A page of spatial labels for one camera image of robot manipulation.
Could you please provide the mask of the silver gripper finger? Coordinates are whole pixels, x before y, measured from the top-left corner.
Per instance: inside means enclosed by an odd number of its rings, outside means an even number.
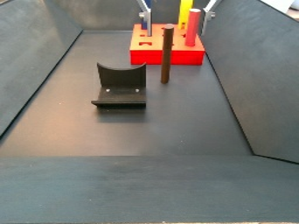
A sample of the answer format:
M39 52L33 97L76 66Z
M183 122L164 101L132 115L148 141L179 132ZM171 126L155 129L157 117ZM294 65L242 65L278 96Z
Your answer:
M151 0L136 0L141 11L139 17L141 19L141 29L147 31L147 36L152 36L152 11L149 8Z
M215 9L220 3L220 0L210 0L207 6L203 8L203 19L202 19L202 28L200 35L203 36L207 29L207 23L215 18Z

